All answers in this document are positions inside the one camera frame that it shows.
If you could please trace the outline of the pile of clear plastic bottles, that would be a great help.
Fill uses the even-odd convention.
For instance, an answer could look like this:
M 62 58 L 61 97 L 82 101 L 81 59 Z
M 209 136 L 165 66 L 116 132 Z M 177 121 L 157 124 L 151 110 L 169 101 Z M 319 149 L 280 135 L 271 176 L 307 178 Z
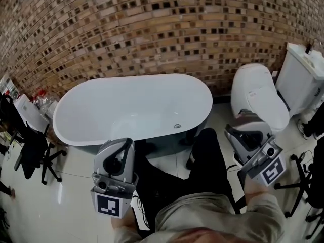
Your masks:
M 53 119 L 59 97 L 46 89 L 38 89 L 32 95 L 32 102 L 44 117 Z

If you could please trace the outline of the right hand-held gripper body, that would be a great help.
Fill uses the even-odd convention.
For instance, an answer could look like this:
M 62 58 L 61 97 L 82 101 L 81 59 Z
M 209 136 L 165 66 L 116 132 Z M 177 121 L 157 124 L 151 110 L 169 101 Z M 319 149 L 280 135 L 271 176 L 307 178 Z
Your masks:
M 243 174 L 253 181 L 266 187 L 273 184 L 286 170 L 285 160 L 282 156 L 282 148 L 276 143 L 276 137 L 272 135 L 262 146 L 254 146 L 254 154 L 243 165 L 234 152 L 233 160 L 241 168 Z

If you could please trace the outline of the person's left forearm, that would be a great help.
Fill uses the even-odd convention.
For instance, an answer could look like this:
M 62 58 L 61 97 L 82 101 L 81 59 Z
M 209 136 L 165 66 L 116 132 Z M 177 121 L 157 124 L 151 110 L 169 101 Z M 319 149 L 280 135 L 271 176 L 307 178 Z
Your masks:
M 130 230 L 137 231 L 136 217 L 132 207 L 129 207 L 122 218 L 111 218 L 111 225 L 113 229 L 126 227 Z

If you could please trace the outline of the person's grey shirt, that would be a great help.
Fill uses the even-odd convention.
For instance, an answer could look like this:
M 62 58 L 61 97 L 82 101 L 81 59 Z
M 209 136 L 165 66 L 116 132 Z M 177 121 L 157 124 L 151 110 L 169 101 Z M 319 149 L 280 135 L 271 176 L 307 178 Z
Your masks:
M 196 229 L 208 229 L 257 243 L 277 243 L 284 234 L 285 216 L 275 196 L 252 198 L 243 214 L 236 214 L 225 195 L 196 193 L 161 209 L 155 232 L 142 238 L 126 227 L 114 232 L 114 243 L 170 243 Z

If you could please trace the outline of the white cabinet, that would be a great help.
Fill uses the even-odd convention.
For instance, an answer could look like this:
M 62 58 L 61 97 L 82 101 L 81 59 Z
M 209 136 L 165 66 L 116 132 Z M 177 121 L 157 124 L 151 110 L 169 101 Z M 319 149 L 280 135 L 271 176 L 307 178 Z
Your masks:
M 304 45 L 287 43 L 275 86 L 290 117 L 317 109 L 324 99 L 324 56 L 317 50 L 307 54 Z

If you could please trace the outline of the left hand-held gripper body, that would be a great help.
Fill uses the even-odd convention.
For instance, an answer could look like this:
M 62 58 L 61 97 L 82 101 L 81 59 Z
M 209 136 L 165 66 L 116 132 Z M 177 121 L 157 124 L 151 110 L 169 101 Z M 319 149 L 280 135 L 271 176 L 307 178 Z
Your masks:
M 133 181 L 130 183 L 95 173 L 92 178 L 94 187 L 90 193 L 95 211 L 113 218 L 123 218 L 131 206 L 138 175 L 133 174 Z

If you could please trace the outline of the person's black trousers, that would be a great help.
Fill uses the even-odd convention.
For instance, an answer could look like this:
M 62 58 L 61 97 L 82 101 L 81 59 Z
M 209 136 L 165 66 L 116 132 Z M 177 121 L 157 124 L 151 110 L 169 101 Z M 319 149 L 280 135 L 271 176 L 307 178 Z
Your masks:
M 135 157 L 134 172 L 139 180 L 136 191 L 143 203 L 150 230 L 155 229 L 158 212 L 176 199 L 195 193 L 215 193 L 234 198 L 227 179 L 225 161 L 214 129 L 201 130 L 192 148 L 194 163 L 185 180 L 153 166 L 142 154 Z

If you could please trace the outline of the black office chair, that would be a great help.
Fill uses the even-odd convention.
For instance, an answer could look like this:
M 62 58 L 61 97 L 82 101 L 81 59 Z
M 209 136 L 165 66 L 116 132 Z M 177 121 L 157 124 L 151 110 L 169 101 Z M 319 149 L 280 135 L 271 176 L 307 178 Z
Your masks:
M 319 226 L 324 224 L 324 136 L 317 140 L 317 145 L 315 146 L 313 152 L 313 163 L 311 163 L 308 167 L 301 164 L 301 156 L 296 156 L 293 154 L 291 155 L 290 160 L 296 163 L 299 174 L 299 182 L 289 185 L 281 185 L 280 183 L 276 183 L 274 185 L 274 189 L 299 189 L 292 210 L 284 212 L 284 216 L 286 218 L 293 216 L 304 193 L 307 194 L 307 198 L 305 200 L 306 203 L 310 204 L 312 208 L 322 210 L 322 212 L 319 214 L 308 215 L 305 218 L 307 223 L 311 223 L 316 219 L 319 220 L 313 232 L 306 236 L 306 239 L 309 240 L 314 236 Z
M 36 169 L 42 169 L 41 183 L 47 184 L 45 180 L 46 171 L 54 176 L 57 182 L 61 183 L 62 178 L 58 177 L 52 168 L 53 160 L 58 156 L 66 156 L 65 150 L 58 150 L 54 154 L 50 154 L 51 149 L 55 148 L 53 143 L 47 141 L 47 130 L 44 132 L 33 129 L 29 124 L 23 122 L 18 110 L 14 106 L 13 99 L 9 95 L 0 95 L 0 120 L 3 120 L 13 126 L 14 140 L 17 135 L 22 138 L 22 149 L 16 161 L 15 170 L 22 167 L 26 179 L 30 179 Z

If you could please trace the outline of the person's right forearm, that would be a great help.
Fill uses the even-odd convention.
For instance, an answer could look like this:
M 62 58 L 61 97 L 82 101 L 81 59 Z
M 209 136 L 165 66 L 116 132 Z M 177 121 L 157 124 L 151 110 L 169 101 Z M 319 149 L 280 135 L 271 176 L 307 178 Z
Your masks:
M 252 198 L 268 193 L 269 190 L 266 186 L 253 181 L 249 176 L 246 176 L 244 183 L 244 194 L 246 202 L 248 203 Z

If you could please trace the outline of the white oval bathtub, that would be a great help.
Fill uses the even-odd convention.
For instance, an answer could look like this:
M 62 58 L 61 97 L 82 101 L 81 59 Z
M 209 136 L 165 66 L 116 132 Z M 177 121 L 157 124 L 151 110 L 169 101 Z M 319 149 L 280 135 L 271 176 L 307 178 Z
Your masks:
M 155 144 L 153 157 L 173 155 L 184 148 L 180 140 L 201 130 L 212 105 L 207 85 L 185 74 L 93 79 L 60 99 L 53 129 L 70 146 L 129 137 Z

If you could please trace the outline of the white egg-shaped toilet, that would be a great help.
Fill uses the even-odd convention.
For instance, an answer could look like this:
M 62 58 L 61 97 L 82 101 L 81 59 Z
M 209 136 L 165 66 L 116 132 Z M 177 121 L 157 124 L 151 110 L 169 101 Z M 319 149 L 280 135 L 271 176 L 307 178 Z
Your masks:
M 279 97 L 269 69 L 259 63 L 245 64 L 234 75 L 231 89 L 234 116 L 249 110 L 269 124 L 274 134 L 286 128 L 289 111 Z

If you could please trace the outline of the white flat box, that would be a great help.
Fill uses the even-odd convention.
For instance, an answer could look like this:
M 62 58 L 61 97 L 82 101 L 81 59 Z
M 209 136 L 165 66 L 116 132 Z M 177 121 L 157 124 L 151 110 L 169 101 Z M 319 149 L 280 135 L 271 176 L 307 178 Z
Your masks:
M 38 108 L 23 94 L 14 102 L 23 122 L 31 128 L 44 132 L 49 122 L 42 116 Z

